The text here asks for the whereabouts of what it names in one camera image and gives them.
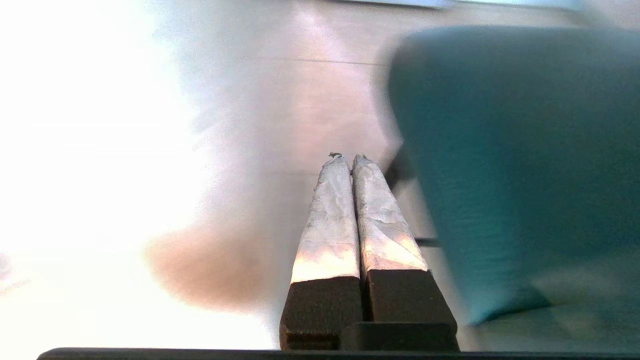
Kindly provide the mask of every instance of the black rectangular block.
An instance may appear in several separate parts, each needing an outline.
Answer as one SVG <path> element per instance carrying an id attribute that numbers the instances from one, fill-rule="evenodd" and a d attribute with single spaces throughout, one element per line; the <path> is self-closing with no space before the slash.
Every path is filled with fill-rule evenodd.
<path id="1" fill-rule="evenodd" d="M 346 351 L 458 352 L 458 340 L 445 323 L 359 322 L 340 335 Z"/>
<path id="2" fill-rule="evenodd" d="M 280 348 L 335 350 L 340 346 L 340 332 L 361 321 L 359 278 L 294 282 L 280 319 Z"/>
<path id="3" fill-rule="evenodd" d="M 56 348 L 38 360 L 640 360 L 637 354 L 530 352 L 343 352 L 184 350 L 167 348 Z"/>
<path id="4" fill-rule="evenodd" d="M 443 323 L 454 335 L 458 330 L 431 271 L 369 270 L 364 306 L 367 321 Z"/>

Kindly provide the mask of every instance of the floor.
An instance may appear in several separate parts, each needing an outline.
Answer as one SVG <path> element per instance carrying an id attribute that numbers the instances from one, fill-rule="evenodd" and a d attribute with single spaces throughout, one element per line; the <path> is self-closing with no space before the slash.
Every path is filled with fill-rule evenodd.
<path id="1" fill-rule="evenodd" d="M 479 4 L 3 7 L 0 252 L 12 269 L 0 274 L 0 359 L 15 360 L 54 347 L 276 348 L 320 166 L 332 151 L 385 165 L 399 147 L 383 90 L 399 39 L 583 24 Z M 640 1 L 593 7 L 640 24 Z M 434 236 L 417 185 L 403 186 L 416 235 Z M 442 255 L 425 255 L 456 308 Z"/>

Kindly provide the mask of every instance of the aluminum foil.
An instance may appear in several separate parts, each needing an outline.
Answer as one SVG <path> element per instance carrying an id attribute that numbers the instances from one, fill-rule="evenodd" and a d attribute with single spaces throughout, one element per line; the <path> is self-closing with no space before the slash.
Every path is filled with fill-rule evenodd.
<path id="1" fill-rule="evenodd" d="M 349 165 L 340 154 L 322 167 L 300 238 L 291 282 L 360 278 L 358 230 Z"/>
<path id="2" fill-rule="evenodd" d="M 380 168 L 364 155 L 353 160 L 360 248 L 369 270 L 428 270 Z"/>

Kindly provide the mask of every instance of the blurry teal object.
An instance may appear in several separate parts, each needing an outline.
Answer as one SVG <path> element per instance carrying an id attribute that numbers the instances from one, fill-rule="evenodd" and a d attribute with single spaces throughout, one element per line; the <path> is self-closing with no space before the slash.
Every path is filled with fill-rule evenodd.
<path id="1" fill-rule="evenodd" d="M 431 29 L 388 95 L 468 320 L 640 351 L 640 34 Z"/>

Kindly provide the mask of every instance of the foil-wrapped tip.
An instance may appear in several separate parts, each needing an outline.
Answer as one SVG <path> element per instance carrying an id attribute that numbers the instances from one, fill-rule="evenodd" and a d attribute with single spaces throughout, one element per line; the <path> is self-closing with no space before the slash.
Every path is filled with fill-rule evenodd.
<path id="1" fill-rule="evenodd" d="M 353 160 L 358 231 L 364 270 L 428 270 L 380 168 L 366 156 Z"/>
<path id="2" fill-rule="evenodd" d="M 320 171 L 291 282 L 360 277 L 358 230 L 346 159 L 332 156 Z"/>

